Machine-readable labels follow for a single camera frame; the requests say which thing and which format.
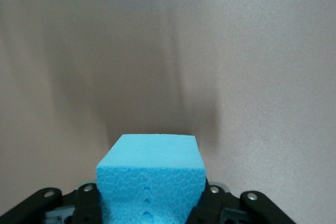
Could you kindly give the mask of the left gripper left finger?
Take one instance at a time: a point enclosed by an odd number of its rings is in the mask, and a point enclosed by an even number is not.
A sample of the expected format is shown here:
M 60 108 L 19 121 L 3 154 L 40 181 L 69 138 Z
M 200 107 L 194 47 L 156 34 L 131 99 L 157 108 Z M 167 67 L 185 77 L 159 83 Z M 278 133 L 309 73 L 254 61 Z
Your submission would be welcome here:
M 1 223 L 103 223 L 100 193 L 95 183 L 66 195 L 43 188 L 1 215 Z

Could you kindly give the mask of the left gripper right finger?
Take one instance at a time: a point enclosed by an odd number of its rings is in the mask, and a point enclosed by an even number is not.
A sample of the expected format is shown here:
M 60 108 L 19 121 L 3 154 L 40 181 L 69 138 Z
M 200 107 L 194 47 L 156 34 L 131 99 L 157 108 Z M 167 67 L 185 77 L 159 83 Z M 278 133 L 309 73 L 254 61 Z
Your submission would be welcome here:
M 294 223 L 270 198 L 259 191 L 245 191 L 237 198 L 223 187 L 208 182 L 197 205 L 191 210 L 187 222 Z

